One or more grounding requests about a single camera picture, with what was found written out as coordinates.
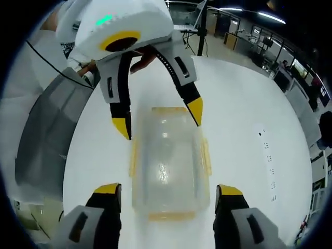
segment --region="clear plastic container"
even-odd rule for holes
[[[193,218],[210,203],[207,143],[184,107],[155,107],[132,151],[132,205],[150,220]]]

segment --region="desk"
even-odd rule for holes
[[[309,213],[312,175],[306,138],[290,103],[271,79],[253,70],[221,60],[193,59],[196,86],[204,101],[202,129],[212,164],[209,208],[183,223],[147,223],[139,219],[131,206],[131,142],[113,127],[109,106],[97,86],[82,112],[68,152],[64,214],[85,205],[99,186],[120,182],[119,248],[214,248],[216,186],[225,184],[240,189],[249,206],[265,213],[279,227],[280,238],[292,244]],[[158,60],[129,76],[129,91],[133,134],[138,106],[184,106]],[[273,204],[257,124],[269,135],[278,195]]]

